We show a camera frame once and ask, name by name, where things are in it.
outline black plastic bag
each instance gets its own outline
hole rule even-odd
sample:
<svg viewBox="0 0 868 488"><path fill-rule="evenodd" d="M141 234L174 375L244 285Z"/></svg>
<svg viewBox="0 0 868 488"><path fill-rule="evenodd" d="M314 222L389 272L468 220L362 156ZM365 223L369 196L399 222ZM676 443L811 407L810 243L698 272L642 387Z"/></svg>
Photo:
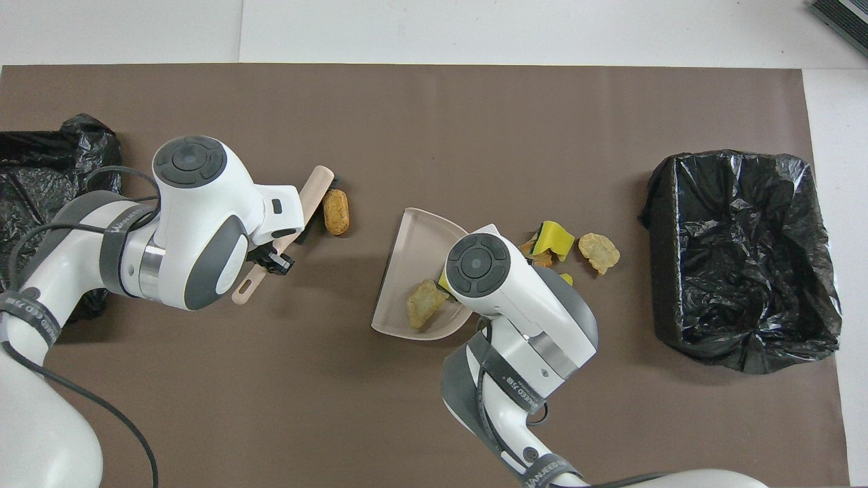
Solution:
<svg viewBox="0 0 868 488"><path fill-rule="evenodd" d="M0 132L0 292L9 286L7 263L21 236L50 223L64 205L84 193L84 179L95 169L120 164L121 144L115 133L90 115L76 115L57 131ZM121 193L120 175L97 175L90 189ZM22 249L19 275L44 236L39 234ZM108 294L105 289L84 294L69 321L101 315Z"/></svg>
<svg viewBox="0 0 868 488"><path fill-rule="evenodd" d="M841 308L811 167L791 155L674 155L648 182L657 338L773 373L838 350Z"/></svg>

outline brown table surface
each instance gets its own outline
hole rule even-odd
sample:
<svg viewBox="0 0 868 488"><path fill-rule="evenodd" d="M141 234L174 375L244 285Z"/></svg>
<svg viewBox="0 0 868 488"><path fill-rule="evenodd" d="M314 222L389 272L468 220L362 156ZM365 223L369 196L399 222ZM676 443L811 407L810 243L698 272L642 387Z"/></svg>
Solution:
<svg viewBox="0 0 868 488"><path fill-rule="evenodd" d="M103 394L145 432L162 486L512 486L439 396L443 358L473 332L400 340L370 328L405 207L514 241L542 220L597 232L621 262L571 273L600 352L551 398L547 445L592 483L718 467L769 485L847 485L834 358L768 376L702 366L654 337L648 236L636 220L668 155L733 148L810 161L801 74L776 69L382 65L3 68L0 129L89 113L126 164L178 135L221 139L260 183L323 164L352 230L314 226L286 277L243 307L196 313L114 297L63 333L47 366ZM148 187L130 181L132 195ZM104 486L144 486L123 426L64 393L95 428Z"/></svg>

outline beige dustpan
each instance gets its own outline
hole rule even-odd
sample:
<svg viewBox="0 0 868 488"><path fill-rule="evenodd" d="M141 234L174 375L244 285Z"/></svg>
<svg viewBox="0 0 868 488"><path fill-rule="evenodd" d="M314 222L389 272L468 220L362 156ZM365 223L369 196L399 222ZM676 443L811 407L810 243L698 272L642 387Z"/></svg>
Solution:
<svg viewBox="0 0 868 488"><path fill-rule="evenodd" d="M446 255L467 231L443 217L418 208L406 208L398 237L386 265L383 285L371 327L411 340L437 340L454 333L470 317L470 309L447 300L417 331L407 318L407 297L422 280L435 282L443 271Z"/></svg>

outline brown tablecloth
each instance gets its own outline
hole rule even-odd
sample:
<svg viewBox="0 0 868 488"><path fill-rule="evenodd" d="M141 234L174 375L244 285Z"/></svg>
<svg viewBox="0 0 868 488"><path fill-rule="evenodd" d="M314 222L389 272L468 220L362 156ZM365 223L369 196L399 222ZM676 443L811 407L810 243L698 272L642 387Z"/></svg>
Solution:
<svg viewBox="0 0 868 488"><path fill-rule="evenodd" d="M246 306L196 313L114 297L63 333L47 366L103 394L148 436L166 487L512 486L439 396L466 341L374 332L405 207L523 242L542 220L597 232L621 262L571 273L600 352L549 400L543 442L601 483L719 467L769 485L846 485L834 359L756 377L694 363L654 338L651 170L683 151L812 159L801 74L772 69L378 65L3 68L0 129L56 129L87 112L147 170L165 141L221 139L260 183L326 165L352 208L345 238L315 224L286 277ZM130 181L134 195L148 187ZM102 442L104 486L144 486L146 459L114 418L64 393Z"/></svg>

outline white robotic arm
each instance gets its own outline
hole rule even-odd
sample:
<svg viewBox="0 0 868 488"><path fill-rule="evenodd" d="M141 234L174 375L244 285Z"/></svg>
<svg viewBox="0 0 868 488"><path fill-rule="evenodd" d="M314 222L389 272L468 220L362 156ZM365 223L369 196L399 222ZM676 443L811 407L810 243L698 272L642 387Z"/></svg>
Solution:
<svg viewBox="0 0 868 488"><path fill-rule="evenodd" d="M589 486L528 428L528 416L596 353L597 325L588 305L554 271L529 265L493 225L458 241L444 271L455 297L479 313L484 325L444 361L446 407L518 476L523 488ZM721 470L600 486L766 488Z"/></svg>
<svg viewBox="0 0 868 488"><path fill-rule="evenodd" d="M81 295L94 288L202 308L232 287L248 251L304 227L295 187L253 184L238 156L215 139L166 143L153 172L157 208L95 191L57 214L23 286L13 283L0 296L5 347L40 366ZM102 452L88 423L6 353L0 399L0 484L99 485Z"/></svg>

